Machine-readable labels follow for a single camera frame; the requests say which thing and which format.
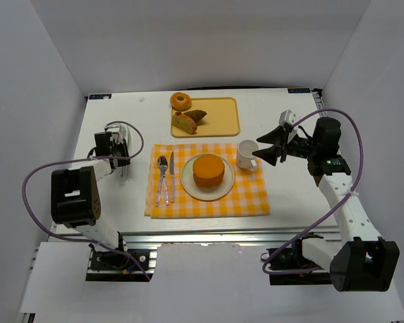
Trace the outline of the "tall orange round cake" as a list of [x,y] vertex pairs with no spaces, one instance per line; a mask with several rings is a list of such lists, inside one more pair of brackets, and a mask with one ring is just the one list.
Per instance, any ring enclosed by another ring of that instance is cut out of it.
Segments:
[[214,154],[203,154],[193,162],[193,180],[201,189],[218,187],[225,174],[225,164],[221,157]]

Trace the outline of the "metal serving tongs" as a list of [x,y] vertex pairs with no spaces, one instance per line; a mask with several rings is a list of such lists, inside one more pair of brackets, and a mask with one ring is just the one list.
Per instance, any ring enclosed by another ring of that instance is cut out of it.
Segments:
[[[122,128],[122,137],[123,139],[126,141],[126,148],[127,148],[127,153],[129,155],[129,153],[131,152],[131,133],[130,133],[130,128],[125,125],[122,124],[121,125]],[[121,184],[124,185],[125,182],[128,180],[128,172],[129,172],[129,166],[130,165],[126,165],[121,169]]]

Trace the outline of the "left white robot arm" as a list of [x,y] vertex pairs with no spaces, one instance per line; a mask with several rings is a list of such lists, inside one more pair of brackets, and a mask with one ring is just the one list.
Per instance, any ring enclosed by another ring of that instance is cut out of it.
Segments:
[[56,224],[74,229],[84,237],[109,248],[125,250],[122,235],[101,217],[98,181],[120,171],[125,179],[130,165],[126,130],[96,133],[94,159],[80,168],[55,170],[51,174],[51,216]]

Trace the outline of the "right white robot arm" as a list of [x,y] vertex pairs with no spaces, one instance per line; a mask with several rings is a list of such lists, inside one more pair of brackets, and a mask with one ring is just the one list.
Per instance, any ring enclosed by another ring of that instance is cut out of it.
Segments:
[[302,120],[290,110],[283,112],[279,125],[257,139],[268,143],[253,152],[272,166],[287,156],[305,159],[308,172],[326,198],[330,209],[281,247],[270,250],[262,271],[274,283],[285,278],[326,271],[337,291],[389,290],[400,251],[386,241],[367,216],[356,192],[361,178],[339,153],[341,123],[330,117],[316,121],[312,135],[300,137]]

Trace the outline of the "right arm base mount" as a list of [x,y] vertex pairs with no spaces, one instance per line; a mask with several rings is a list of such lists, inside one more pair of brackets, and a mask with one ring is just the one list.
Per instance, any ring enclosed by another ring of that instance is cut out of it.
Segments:
[[[323,237],[310,233],[306,234],[282,250],[270,263],[267,269],[270,271],[300,271],[304,269],[316,268],[317,265],[302,255],[302,242],[305,239]],[[309,273],[287,274],[287,275],[270,275],[270,286],[292,286],[292,285],[330,285],[331,278],[327,271],[319,270]]]

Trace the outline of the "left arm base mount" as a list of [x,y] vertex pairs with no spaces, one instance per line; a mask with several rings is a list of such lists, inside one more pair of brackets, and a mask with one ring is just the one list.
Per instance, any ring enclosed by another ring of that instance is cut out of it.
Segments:
[[130,258],[111,251],[95,251],[90,254],[86,281],[88,282],[119,282],[147,283],[152,278],[154,268],[150,264],[149,249],[128,249]]

